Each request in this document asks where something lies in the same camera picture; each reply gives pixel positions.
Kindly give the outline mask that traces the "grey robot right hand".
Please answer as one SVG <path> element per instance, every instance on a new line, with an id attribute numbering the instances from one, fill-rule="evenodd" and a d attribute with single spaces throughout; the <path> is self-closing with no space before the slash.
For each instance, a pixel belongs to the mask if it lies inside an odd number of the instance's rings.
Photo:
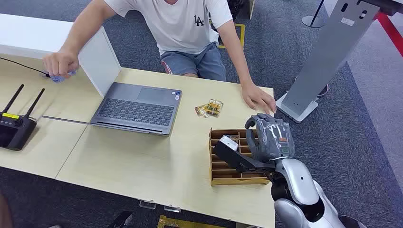
<path id="1" fill-rule="evenodd" d="M 246 139 L 252 157 L 268 163 L 294 157 L 295 145 L 289 123 L 269 114 L 252 115 L 245 123 Z"/>

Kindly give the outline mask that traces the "person's right hand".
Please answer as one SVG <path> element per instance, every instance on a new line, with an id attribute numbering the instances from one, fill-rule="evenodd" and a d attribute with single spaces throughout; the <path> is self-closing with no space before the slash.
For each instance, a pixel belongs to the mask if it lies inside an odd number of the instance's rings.
<path id="1" fill-rule="evenodd" d="M 42 58 L 45 70 L 50 76 L 71 77 L 70 73 L 78 69 L 76 53 L 57 52 Z"/>

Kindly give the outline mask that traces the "person's left hand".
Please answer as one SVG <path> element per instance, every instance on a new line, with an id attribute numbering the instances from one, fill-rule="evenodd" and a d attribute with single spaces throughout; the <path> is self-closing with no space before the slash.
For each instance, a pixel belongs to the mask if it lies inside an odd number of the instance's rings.
<path id="1" fill-rule="evenodd" d="M 241 83 L 243 100 L 253 110 L 262 110 L 266 114 L 277 112 L 276 101 L 253 82 Z"/>

